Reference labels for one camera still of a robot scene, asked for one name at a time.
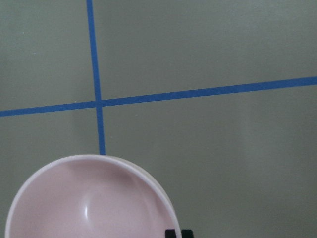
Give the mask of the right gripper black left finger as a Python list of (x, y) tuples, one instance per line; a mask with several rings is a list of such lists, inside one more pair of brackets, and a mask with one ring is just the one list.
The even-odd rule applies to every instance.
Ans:
[(167, 230), (165, 230), (165, 238), (176, 238), (175, 229), (167, 229)]

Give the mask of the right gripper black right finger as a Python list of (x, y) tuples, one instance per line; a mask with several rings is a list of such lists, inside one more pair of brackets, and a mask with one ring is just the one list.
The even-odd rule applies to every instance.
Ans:
[(189, 229), (181, 230), (182, 238), (193, 238), (193, 231)]

